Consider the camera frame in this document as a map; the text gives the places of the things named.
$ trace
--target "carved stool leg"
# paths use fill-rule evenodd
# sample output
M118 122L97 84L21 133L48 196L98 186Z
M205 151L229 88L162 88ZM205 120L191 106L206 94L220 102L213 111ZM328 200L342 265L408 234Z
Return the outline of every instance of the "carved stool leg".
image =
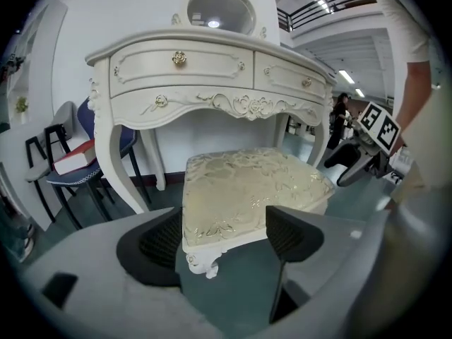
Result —
M226 250L219 247L188 253L186 260L189 263L190 271L195 274L206 273L207 279L214 278L218 272L218 264L215 260L225 252Z

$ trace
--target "black mesh pad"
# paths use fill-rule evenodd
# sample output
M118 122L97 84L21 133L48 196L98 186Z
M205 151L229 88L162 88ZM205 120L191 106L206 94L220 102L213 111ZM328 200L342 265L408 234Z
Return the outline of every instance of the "black mesh pad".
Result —
M298 262L309 258L323 245L323 232L275 206L266 208L267 237L280 260Z
M127 232L117 244L124 270L144 285L180 287L174 271L182 240L182 209L175 208Z

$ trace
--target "gold drawer knob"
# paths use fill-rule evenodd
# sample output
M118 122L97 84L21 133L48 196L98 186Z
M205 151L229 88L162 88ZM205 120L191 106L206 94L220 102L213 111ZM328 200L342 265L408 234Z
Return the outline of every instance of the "gold drawer knob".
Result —
M168 99L164 95L158 95L155 98L155 105L160 108L166 107L168 105Z
M176 65L182 65L186 61L186 55L184 52L175 52L172 55L172 60Z
M312 84L312 80L310 78L307 78L305 81L302 82L302 85L305 88L308 88L309 86L311 86L311 84Z

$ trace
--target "drawer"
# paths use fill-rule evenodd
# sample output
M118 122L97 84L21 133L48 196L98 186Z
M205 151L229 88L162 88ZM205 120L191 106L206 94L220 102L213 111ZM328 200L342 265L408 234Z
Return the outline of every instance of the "drawer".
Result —
M309 99L310 95L325 98L323 76L274 56L255 53L254 89Z
M152 40L129 45L110 60L111 97L167 85L253 88L253 52L205 42Z

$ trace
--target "ceiling light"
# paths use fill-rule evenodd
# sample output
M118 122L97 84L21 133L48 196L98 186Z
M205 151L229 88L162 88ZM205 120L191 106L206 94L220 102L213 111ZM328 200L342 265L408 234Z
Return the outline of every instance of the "ceiling light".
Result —
M339 71L340 75L342 75L345 80L350 84L355 84L355 81L352 79L351 76L348 75L346 71Z
M220 26L220 23L216 20L211 20L207 23L210 28L218 28Z
M364 98L364 94L362 93L362 91L361 91L361 89L355 89L356 90L356 93L358 93L358 95L361 97L361 98Z
M317 1L317 4L320 5L328 14L333 13L333 9L329 9L328 4L324 0L314 0Z

